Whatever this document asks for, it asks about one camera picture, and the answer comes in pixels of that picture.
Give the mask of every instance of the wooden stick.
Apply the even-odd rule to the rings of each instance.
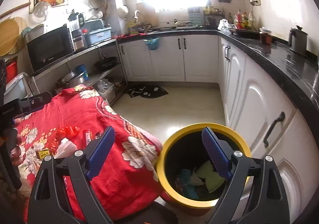
[[[24,8],[24,7],[28,7],[30,4],[31,4],[30,2],[27,2],[27,3],[24,3],[24,4],[22,4],[22,5],[17,6],[17,7],[15,7],[15,8],[12,8],[11,10],[6,11],[5,13],[2,13],[2,14],[0,15],[0,19],[3,18],[4,16],[9,15],[10,13],[13,13],[13,12],[15,12],[15,11],[17,11],[17,10],[20,10],[20,9]]]

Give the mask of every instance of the stainless steel kettle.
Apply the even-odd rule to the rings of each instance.
[[[289,33],[290,50],[299,53],[303,56],[307,53],[307,36],[306,32],[302,31],[302,27],[297,26],[297,29],[291,29]]]

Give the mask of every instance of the floor mat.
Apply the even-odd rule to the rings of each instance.
[[[114,221],[115,224],[178,224],[175,213],[157,202],[124,219]]]
[[[158,98],[168,94],[168,92],[160,86],[147,84],[136,84],[128,87],[127,93],[131,98],[141,96],[148,99]]]

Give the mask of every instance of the glass jar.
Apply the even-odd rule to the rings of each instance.
[[[259,28],[260,41],[263,44],[271,45],[272,44],[272,31],[268,28],[262,27]]]

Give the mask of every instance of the microwave oven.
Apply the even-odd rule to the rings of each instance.
[[[66,24],[31,40],[27,47],[35,74],[75,51],[72,35]]]

